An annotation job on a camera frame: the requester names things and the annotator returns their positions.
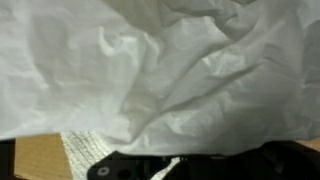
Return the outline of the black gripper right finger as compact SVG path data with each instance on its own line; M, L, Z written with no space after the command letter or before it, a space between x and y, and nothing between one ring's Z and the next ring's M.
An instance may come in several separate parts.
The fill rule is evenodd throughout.
M293 141L265 143L221 159L190 157L166 180L320 180L320 153Z

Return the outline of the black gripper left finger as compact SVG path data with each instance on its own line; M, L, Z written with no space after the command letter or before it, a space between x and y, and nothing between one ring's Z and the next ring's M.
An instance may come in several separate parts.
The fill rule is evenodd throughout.
M167 168L173 156L128 155L114 151L92 165L87 180L150 180Z

